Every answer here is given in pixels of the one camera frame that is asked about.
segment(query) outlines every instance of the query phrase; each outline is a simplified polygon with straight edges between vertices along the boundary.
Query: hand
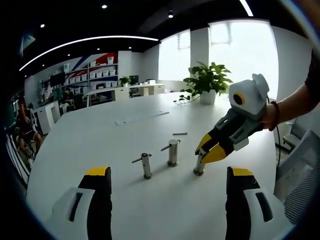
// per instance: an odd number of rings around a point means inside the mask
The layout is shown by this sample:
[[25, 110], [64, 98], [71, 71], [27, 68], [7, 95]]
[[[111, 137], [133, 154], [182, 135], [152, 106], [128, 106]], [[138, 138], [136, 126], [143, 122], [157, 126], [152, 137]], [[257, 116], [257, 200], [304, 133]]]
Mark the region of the hand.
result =
[[259, 120], [259, 122], [263, 124], [263, 129], [272, 128], [275, 117], [276, 107], [273, 104], [267, 104], [266, 111]]

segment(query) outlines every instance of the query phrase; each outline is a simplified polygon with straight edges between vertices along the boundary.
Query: bright window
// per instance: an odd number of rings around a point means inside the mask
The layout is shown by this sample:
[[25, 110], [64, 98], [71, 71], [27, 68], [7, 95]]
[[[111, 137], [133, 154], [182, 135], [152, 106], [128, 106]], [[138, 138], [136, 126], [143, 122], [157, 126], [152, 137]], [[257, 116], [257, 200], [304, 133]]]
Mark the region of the bright window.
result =
[[224, 64], [232, 81], [262, 74], [270, 88], [269, 98], [277, 99], [279, 65], [276, 41], [265, 20], [227, 20], [209, 24], [209, 62]]
[[182, 81], [190, 76], [190, 30], [161, 41], [159, 48], [159, 80]]

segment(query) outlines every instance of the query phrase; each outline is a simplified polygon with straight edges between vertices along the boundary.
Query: white table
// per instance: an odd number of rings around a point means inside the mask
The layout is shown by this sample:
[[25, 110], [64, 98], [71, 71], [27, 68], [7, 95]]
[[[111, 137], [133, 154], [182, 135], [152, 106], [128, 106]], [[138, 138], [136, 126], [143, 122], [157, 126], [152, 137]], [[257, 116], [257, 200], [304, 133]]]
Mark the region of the white table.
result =
[[33, 110], [33, 112], [37, 114], [41, 130], [44, 135], [51, 131], [52, 127], [61, 116], [58, 101], [38, 107], [37, 109]]
[[[27, 202], [45, 223], [54, 203], [77, 187], [92, 167], [110, 166], [113, 239], [202, 240], [224, 239], [227, 167], [252, 171], [261, 187], [273, 193], [276, 150], [273, 133], [264, 130], [249, 137], [249, 145], [226, 159], [207, 164], [196, 176], [195, 149], [201, 138], [224, 116], [227, 99], [215, 105], [195, 101], [177, 106], [180, 93], [137, 97], [64, 114], [45, 139], [33, 164]], [[169, 111], [124, 125], [115, 121], [148, 111]], [[187, 135], [173, 136], [173, 133]], [[177, 167], [167, 166], [170, 139], [180, 139]], [[143, 178], [140, 162], [150, 153], [150, 180]]]
[[129, 89], [133, 89], [133, 88], [139, 88], [142, 96], [163, 94], [165, 92], [165, 85], [160, 83], [140, 84], [140, 85], [132, 85], [132, 86], [130, 85], [130, 86], [123, 86], [123, 87], [107, 87], [107, 88], [97, 89], [97, 90], [88, 92], [86, 94], [87, 96], [86, 106], [89, 107], [91, 105], [90, 95], [111, 92], [112, 100], [120, 101], [120, 100], [128, 99]]

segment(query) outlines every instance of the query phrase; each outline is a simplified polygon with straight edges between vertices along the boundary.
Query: metal cylinder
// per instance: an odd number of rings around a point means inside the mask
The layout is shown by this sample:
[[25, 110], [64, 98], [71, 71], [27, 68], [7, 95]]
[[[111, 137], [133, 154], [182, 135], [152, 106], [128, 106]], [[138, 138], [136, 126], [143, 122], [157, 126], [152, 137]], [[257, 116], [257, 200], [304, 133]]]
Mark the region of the metal cylinder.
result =
[[170, 167], [175, 167], [178, 165], [178, 143], [180, 143], [180, 140], [171, 139], [169, 141], [169, 160], [168, 165]]
[[143, 167], [143, 172], [144, 175], [143, 177], [145, 179], [151, 179], [152, 178], [152, 174], [151, 174], [151, 170], [150, 170], [150, 164], [149, 164], [149, 156], [151, 156], [151, 154], [147, 154], [147, 153], [142, 153], [141, 154], [141, 158], [142, 158], [142, 167]]
[[195, 165], [195, 168], [193, 169], [193, 173], [197, 176], [201, 176], [205, 173], [205, 166], [206, 164], [205, 163], [202, 163], [202, 158], [203, 156], [206, 154], [205, 151], [203, 151], [201, 148], [200, 148], [200, 151], [199, 151], [199, 155], [198, 155], [198, 159], [196, 161], [196, 165]]

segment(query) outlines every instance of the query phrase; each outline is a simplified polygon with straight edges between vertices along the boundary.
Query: computer monitor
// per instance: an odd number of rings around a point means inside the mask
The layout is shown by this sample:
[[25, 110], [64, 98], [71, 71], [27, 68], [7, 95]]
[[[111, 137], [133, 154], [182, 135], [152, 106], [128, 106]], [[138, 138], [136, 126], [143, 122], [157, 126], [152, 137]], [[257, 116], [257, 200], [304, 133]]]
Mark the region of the computer monitor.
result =
[[129, 77], [131, 79], [131, 82], [130, 82], [131, 85], [135, 85], [135, 84], [139, 83], [139, 76], [138, 75], [133, 75], [133, 76], [129, 76]]
[[65, 73], [61, 72], [55, 75], [52, 75], [50, 77], [50, 85], [51, 87], [59, 85], [59, 84], [64, 84], [66, 81]]

